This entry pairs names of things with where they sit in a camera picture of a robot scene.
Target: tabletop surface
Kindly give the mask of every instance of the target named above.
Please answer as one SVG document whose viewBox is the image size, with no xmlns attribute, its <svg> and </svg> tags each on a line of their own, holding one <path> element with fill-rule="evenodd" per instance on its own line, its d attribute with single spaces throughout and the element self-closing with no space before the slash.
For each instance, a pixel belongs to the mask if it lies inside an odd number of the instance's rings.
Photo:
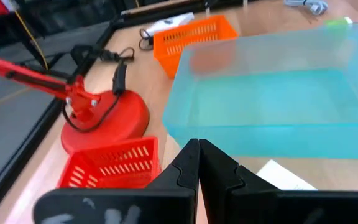
<svg viewBox="0 0 358 224">
<path fill-rule="evenodd" d="M 234 7 L 214 14 L 224 14 L 240 36 L 267 34 L 286 30 L 309 29 L 323 24 L 327 19 L 349 16 L 358 22 L 358 1 L 326 0 L 328 11 L 315 17 L 307 9 L 291 8 L 282 0 L 260 0 L 250 3 L 247 8 Z M 196 19 L 205 18 L 204 12 Z M 154 59 L 153 52 L 139 50 L 139 29 L 150 26 L 142 24 L 118 30 L 111 37 L 106 49 L 120 52 L 126 47 L 135 48 L 135 61 L 127 67 L 127 89 L 137 92 L 150 111 L 150 123 L 145 136 L 158 137 L 158 155 L 165 168 L 177 155 L 180 148 L 167 134 L 161 118 L 172 81 Z M 115 63 L 96 61 L 85 78 L 86 89 L 101 92 L 111 89 Z M 17 178 L 15 184 L 0 204 L 0 223 L 32 223 L 32 207 L 44 193 L 54 189 L 68 159 L 60 142 L 64 124 L 59 117 L 39 148 Z M 284 159 L 235 157 L 240 164 L 257 172 L 269 159 L 300 176 L 317 189 L 358 190 L 358 161 L 333 159 Z M 198 206 L 198 223 L 206 223 L 203 203 Z"/>
</svg>

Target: plastic basket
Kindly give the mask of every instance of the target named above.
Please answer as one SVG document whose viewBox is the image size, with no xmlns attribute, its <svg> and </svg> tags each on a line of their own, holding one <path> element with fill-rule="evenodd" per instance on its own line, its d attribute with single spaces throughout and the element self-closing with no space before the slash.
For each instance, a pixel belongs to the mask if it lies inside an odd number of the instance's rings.
<svg viewBox="0 0 358 224">
<path fill-rule="evenodd" d="M 181 51 L 189 44 L 238 37 L 237 32 L 222 15 L 209 17 L 154 35 L 154 58 L 167 76 L 174 78 Z"/>
<path fill-rule="evenodd" d="M 143 188 L 161 172 L 157 148 L 157 138 L 147 137 L 75 152 L 58 188 Z"/>
</svg>

